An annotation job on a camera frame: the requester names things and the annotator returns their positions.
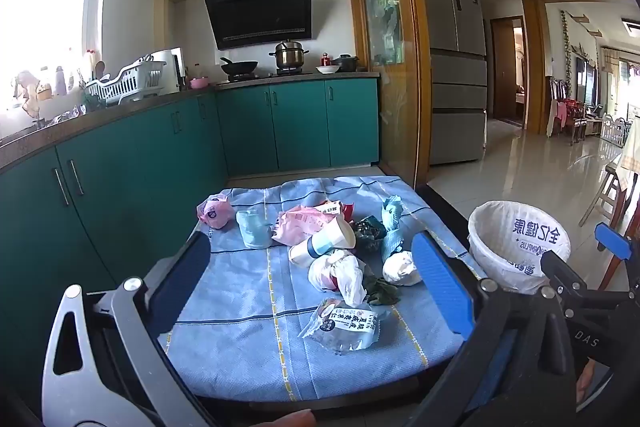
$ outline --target white appliance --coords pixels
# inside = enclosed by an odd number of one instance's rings
[[[163,50],[151,54],[153,60],[162,60],[166,62],[162,68],[162,77],[160,85],[162,89],[158,94],[168,94],[177,92],[180,86],[185,85],[186,72],[184,71],[184,59],[182,58],[182,48],[174,48],[172,50]]]

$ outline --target screw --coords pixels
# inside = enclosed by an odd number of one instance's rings
[[[492,293],[495,292],[498,289],[498,283],[495,282],[493,279],[482,279],[480,281],[480,287],[488,292],[488,293]]]
[[[552,299],[556,296],[556,292],[554,292],[554,289],[551,288],[551,286],[542,286],[540,293],[542,293],[542,296],[545,299]]]
[[[82,288],[78,284],[72,284],[65,290],[65,297],[67,299],[75,299],[80,295]]]
[[[128,292],[133,292],[142,286],[142,279],[140,277],[132,277],[124,282],[124,289]]]

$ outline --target black frying pan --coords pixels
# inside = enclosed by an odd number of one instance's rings
[[[226,62],[224,66],[220,66],[222,71],[231,75],[251,73],[258,65],[258,62],[253,60],[249,60],[247,62],[231,62],[231,60],[225,57],[220,57],[220,60],[224,60]]]

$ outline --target countertop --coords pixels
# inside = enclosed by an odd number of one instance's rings
[[[268,78],[256,78],[255,80],[245,80],[242,82],[224,82],[223,84],[216,84],[206,87],[205,89],[190,89],[161,96],[152,96],[137,102],[125,103],[124,105],[114,105],[43,129],[28,132],[24,136],[17,137],[17,139],[1,145],[0,173],[10,169],[14,163],[33,156],[40,150],[52,147],[89,130],[120,120],[121,118],[126,118],[139,111],[179,102],[187,98],[194,98],[208,92],[238,89],[238,87],[285,84],[304,80],[349,80],[350,78],[378,78],[379,76],[379,73],[371,73],[370,71],[360,73],[310,73],[291,76],[270,76]]]

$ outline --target pink bowl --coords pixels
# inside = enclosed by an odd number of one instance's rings
[[[200,78],[194,78],[190,82],[191,89],[202,89],[209,86],[209,77],[201,76]]]

